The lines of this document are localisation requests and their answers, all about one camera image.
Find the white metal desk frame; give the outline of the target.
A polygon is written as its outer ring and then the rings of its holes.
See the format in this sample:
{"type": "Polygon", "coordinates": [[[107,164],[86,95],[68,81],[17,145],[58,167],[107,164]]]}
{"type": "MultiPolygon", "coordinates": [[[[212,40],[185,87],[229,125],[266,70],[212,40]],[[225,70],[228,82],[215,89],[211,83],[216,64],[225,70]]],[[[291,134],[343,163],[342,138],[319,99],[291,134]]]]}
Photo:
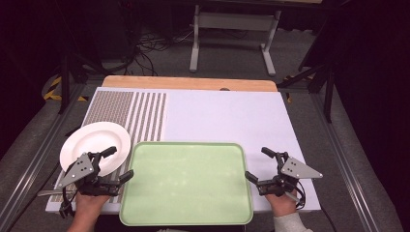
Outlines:
{"type": "Polygon", "coordinates": [[[195,6],[193,16],[193,44],[190,56],[190,71],[195,73],[198,69],[199,59],[199,29],[231,29],[247,31],[266,31],[267,41],[260,45],[268,75],[275,76],[276,69],[270,54],[274,35],[278,29],[281,11],[272,15],[256,14],[227,14],[202,12],[198,5],[195,6]]]}

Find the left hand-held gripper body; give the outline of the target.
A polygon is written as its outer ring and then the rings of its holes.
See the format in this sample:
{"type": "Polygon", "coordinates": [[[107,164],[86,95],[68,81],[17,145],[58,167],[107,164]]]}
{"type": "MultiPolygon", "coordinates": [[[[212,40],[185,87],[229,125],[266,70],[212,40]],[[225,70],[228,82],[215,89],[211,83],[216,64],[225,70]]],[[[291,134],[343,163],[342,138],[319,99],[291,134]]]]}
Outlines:
{"type": "Polygon", "coordinates": [[[109,195],[117,196],[120,183],[107,181],[99,176],[101,171],[100,161],[112,155],[112,152],[83,153],[67,169],[66,174],[58,184],[59,189],[64,189],[69,184],[74,184],[82,195],[109,195]]]}

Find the light green tray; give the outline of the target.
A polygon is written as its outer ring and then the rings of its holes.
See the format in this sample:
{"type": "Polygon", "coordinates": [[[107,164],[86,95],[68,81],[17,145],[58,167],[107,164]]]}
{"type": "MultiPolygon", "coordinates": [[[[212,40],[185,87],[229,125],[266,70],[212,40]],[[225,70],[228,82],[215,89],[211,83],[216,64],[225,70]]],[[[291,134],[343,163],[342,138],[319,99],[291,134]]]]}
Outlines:
{"type": "Polygon", "coordinates": [[[119,213],[127,226],[244,225],[253,217],[235,143],[141,142],[130,169],[119,213]]]}

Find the person's left hand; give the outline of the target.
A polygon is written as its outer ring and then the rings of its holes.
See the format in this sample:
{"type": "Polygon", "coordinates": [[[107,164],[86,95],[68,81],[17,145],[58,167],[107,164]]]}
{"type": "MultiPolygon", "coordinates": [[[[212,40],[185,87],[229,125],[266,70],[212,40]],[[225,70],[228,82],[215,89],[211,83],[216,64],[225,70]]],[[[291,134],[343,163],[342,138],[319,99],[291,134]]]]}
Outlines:
{"type": "Polygon", "coordinates": [[[83,229],[91,228],[108,199],[108,195],[91,196],[79,193],[75,198],[76,211],[73,224],[83,229]]]}

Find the yellow black hazard tape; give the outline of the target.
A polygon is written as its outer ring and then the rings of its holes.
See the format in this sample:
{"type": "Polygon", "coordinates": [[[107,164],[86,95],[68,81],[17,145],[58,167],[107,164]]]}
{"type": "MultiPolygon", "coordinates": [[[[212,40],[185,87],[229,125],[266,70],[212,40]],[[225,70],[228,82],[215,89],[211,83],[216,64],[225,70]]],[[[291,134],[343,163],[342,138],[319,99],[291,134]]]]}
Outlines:
{"type": "Polygon", "coordinates": [[[50,86],[48,87],[48,89],[46,90],[45,94],[44,94],[44,99],[47,100],[54,100],[54,101],[60,101],[62,100],[62,96],[61,95],[56,95],[55,91],[57,89],[57,86],[61,83],[62,81],[62,77],[61,76],[56,76],[50,86]]]}

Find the white round plate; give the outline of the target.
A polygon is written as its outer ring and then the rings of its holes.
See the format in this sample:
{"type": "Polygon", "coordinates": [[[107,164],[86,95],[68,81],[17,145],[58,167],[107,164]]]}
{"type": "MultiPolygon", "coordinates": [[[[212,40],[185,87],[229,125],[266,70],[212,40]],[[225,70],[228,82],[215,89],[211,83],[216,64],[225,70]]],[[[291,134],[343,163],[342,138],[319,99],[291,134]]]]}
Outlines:
{"type": "Polygon", "coordinates": [[[60,164],[64,171],[83,153],[97,153],[115,146],[117,151],[100,162],[99,175],[104,177],[114,172],[127,159],[131,149],[129,133],[120,125],[97,122],[75,131],[60,151],[60,164]]]}

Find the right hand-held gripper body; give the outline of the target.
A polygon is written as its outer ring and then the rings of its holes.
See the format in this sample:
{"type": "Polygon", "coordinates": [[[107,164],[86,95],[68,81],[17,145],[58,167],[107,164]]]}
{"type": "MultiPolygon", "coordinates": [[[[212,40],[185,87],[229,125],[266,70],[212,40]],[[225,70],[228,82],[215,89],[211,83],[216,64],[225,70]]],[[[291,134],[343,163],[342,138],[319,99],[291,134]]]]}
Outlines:
{"type": "Polygon", "coordinates": [[[297,188],[300,179],[322,178],[323,174],[303,162],[290,157],[287,152],[276,152],[278,174],[271,180],[258,181],[257,189],[260,195],[274,194],[282,196],[290,194],[297,188]]]}

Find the brown striped placemat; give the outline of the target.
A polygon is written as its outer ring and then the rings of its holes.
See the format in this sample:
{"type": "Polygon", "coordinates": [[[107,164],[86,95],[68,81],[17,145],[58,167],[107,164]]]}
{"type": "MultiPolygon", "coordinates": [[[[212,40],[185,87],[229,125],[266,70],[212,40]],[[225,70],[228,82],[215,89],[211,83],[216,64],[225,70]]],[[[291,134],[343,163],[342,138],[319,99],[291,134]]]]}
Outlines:
{"type": "Polygon", "coordinates": [[[96,91],[80,128],[97,122],[111,122],[122,126],[131,138],[127,159],[104,179],[114,181],[128,170],[132,149],[137,143],[162,139],[166,104],[167,94],[162,92],[103,88],[96,91]]]}

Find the person's right hand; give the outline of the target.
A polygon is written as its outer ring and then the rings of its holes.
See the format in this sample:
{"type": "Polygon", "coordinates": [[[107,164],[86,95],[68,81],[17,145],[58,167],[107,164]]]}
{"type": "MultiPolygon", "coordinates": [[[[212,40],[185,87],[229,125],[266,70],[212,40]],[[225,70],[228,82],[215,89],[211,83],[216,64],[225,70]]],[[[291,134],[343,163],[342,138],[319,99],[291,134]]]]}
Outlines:
{"type": "Polygon", "coordinates": [[[284,217],[296,212],[295,201],[287,195],[275,196],[274,194],[267,194],[265,198],[269,202],[276,218],[284,217]]]}

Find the white table mat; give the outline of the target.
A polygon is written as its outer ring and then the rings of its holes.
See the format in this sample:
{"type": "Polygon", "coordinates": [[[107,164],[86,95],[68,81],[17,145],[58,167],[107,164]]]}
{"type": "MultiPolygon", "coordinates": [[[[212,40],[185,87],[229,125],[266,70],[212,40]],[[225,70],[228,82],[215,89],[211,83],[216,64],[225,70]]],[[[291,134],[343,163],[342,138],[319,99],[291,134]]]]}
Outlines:
{"type": "MultiPolygon", "coordinates": [[[[162,139],[144,142],[235,143],[243,149],[246,171],[261,180],[278,174],[277,161],[263,154],[262,147],[274,152],[287,152],[301,162],[304,160],[278,92],[100,88],[167,94],[162,139]]],[[[318,209],[319,202],[311,179],[300,179],[299,183],[307,192],[307,210],[318,209]]],[[[103,207],[104,213],[119,216],[124,187],[103,207]]],[[[270,211],[270,204],[251,182],[249,189],[253,214],[270,211]]]]}

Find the aluminium floor rail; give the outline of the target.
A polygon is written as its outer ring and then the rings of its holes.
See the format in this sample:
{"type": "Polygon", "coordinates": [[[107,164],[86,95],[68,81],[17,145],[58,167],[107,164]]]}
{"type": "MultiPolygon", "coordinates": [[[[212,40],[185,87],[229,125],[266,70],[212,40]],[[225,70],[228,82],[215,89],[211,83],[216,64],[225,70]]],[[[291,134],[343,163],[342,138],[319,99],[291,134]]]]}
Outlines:
{"type": "Polygon", "coordinates": [[[85,84],[75,84],[62,113],[48,101],[0,160],[0,232],[11,227],[85,84]]]}
{"type": "Polygon", "coordinates": [[[367,205],[363,189],[356,175],[353,173],[353,170],[349,165],[345,153],[341,147],[341,143],[337,136],[335,128],[331,123],[328,122],[323,112],[324,104],[322,103],[320,96],[317,94],[312,94],[310,98],[334,150],[337,167],[341,173],[343,181],[347,187],[347,190],[359,215],[364,230],[366,232],[380,232],[380,228],[377,225],[375,218],[367,205]]]}

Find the black tripod stand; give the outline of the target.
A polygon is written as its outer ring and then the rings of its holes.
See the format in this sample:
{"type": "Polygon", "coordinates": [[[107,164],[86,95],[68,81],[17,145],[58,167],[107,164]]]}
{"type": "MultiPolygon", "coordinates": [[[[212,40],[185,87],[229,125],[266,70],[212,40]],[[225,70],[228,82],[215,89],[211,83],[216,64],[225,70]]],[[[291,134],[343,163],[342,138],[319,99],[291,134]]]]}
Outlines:
{"type": "Polygon", "coordinates": [[[84,56],[66,52],[61,56],[61,90],[62,100],[60,103],[59,113],[62,114],[71,102],[71,90],[70,90],[70,77],[73,78],[75,83],[84,83],[88,79],[88,75],[85,73],[84,65],[90,67],[98,74],[104,76],[111,75],[111,72],[106,70],[102,65],[99,65],[84,56]]]}
{"type": "Polygon", "coordinates": [[[277,85],[279,89],[287,88],[307,77],[311,76],[312,80],[307,86],[307,90],[312,94],[318,94],[323,86],[326,86],[323,114],[328,123],[332,122],[331,109],[334,92],[335,77],[331,65],[319,65],[301,72],[291,78],[283,80],[277,85]]]}

